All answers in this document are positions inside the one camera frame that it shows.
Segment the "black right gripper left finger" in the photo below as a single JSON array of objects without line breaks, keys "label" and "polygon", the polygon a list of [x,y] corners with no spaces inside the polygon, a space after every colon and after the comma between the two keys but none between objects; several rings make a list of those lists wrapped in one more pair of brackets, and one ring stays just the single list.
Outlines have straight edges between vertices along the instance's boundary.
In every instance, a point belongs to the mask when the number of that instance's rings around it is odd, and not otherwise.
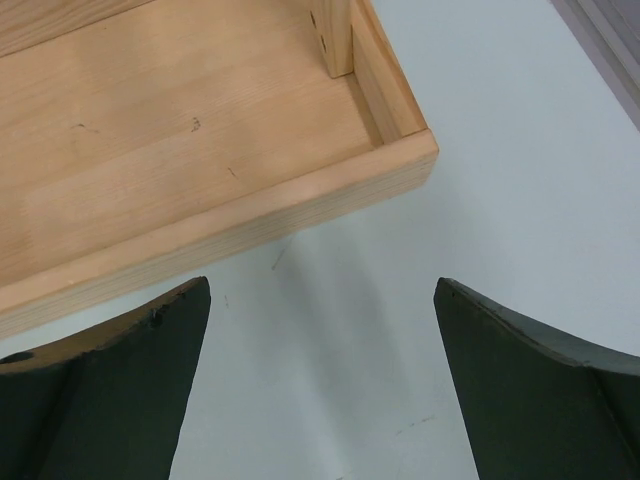
[{"label": "black right gripper left finger", "polygon": [[166,479],[211,305],[196,277],[1,360],[4,479]]}]

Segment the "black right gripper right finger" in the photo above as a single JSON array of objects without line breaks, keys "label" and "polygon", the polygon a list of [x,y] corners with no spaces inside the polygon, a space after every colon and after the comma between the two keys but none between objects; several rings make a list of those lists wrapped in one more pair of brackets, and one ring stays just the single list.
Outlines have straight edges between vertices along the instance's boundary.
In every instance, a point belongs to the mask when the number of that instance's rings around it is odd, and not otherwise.
[{"label": "black right gripper right finger", "polygon": [[453,279],[434,306],[480,478],[638,478],[638,357]]}]

